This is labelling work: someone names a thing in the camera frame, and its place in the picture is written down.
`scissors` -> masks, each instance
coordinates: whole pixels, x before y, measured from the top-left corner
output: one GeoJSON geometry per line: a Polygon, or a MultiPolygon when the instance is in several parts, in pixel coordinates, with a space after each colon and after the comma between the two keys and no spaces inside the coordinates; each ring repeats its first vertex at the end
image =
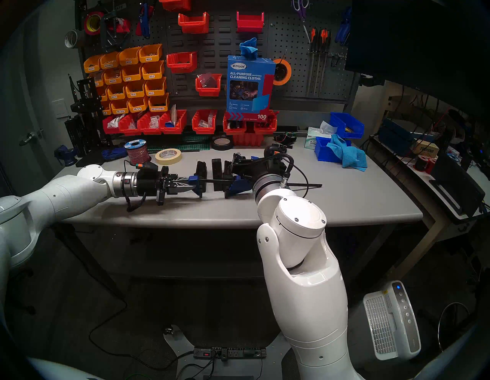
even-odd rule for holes
{"type": "Polygon", "coordinates": [[[294,10],[298,14],[299,19],[303,21],[303,29],[305,31],[308,43],[310,44],[311,43],[310,36],[308,35],[308,30],[306,29],[306,25],[305,25],[306,8],[310,6],[310,0],[306,0],[306,4],[305,4],[305,0],[291,0],[291,5],[293,6],[294,10]]]}

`tissue box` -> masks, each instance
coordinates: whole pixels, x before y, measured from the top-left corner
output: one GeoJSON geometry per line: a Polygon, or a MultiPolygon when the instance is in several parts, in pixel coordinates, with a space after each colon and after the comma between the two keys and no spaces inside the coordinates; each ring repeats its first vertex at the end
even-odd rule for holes
{"type": "Polygon", "coordinates": [[[228,120],[266,120],[276,64],[268,58],[228,56],[226,117],[228,120]]]}
{"type": "Polygon", "coordinates": [[[327,133],[322,133],[320,128],[308,128],[308,135],[306,136],[305,148],[307,149],[315,149],[317,145],[317,137],[325,137],[327,139],[331,139],[332,135],[327,133]]]}

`screwdriver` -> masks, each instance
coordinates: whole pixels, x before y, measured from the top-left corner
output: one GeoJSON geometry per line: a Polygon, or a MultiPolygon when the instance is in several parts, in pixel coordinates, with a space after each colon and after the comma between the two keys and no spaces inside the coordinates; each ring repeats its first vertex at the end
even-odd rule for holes
{"type": "Polygon", "coordinates": [[[317,28],[311,29],[311,43],[310,43],[310,54],[311,54],[311,63],[310,63],[310,70],[308,72],[308,86],[306,88],[306,96],[310,93],[310,85],[311,85],[311,80],[312,80],[312,74],[313,74],[313,61],[315,60],[315,53],[317,52],[317,45],[318,45],[318,32],[317,28]]]}

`cleaning cloth box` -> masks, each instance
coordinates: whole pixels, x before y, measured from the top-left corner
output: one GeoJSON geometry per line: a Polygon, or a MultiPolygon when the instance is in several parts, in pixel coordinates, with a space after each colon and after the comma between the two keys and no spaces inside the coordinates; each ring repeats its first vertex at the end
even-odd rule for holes
{"type": "Polygon", "coordinates": [[[254,37],[240,44],[241,55],[228,56],[226,117],[260,121],[267,118],[276,64],[259,58],[254,37]]]}

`cable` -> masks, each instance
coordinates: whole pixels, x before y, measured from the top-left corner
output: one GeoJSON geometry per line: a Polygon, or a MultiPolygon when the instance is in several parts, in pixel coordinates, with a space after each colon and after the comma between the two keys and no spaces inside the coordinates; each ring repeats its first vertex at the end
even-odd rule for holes
{"type": "Polygon", "coordinates": [[[144,365],[145,367],[148,367],[149,369],[152,369],[154,371],[165,371],[166,369],[168,369],[172,364],[174,364],[176,361],[178,361],[181,357],[184,357],[184,356],[187,356],[187,355],[190,355],[190,354],[193,354],[194,351],[187,351],[186,353],[183,353],[182,355],[179,355],[177,356],[174,360],[172,360],[168,365],[166,365],[165,367],[153,367],[149,364],[146,364],[144,361],[140,360],[138,357],[134,356],[134,355],[131,355],[131,354],[116,354],[116,353],[112,353],[112,352],[109,352],[105,349],[103,349],[101,346],[99,346],[96,342],[94,342],[92,340],[92,333],[97,330],[98,328],[102,327],[103,325],[105,325],[107,322],[113,320],[114,318],[116,318],[118,315],[122,314],[123,312],[125,312],[127,310],[127,302],[126,301],[123,301],[124,302],[124,307],[119,310],[118,312],[112,314],[109,318],[107,318],[104,322],[102,322],[101,324],[97,325],[96,327],[94,327],[90,332],[89,332],[89,341],[90,343],[92,343],[94,346],[96,346],[99,350],[101,350],[102,352],[108,354],[108,355],[111,355],[111,356],[118,356],[118,357],[130,357],[131,359],[134,359],[136,360],[137,362],[141,363],[142,365],[144,365]]]}

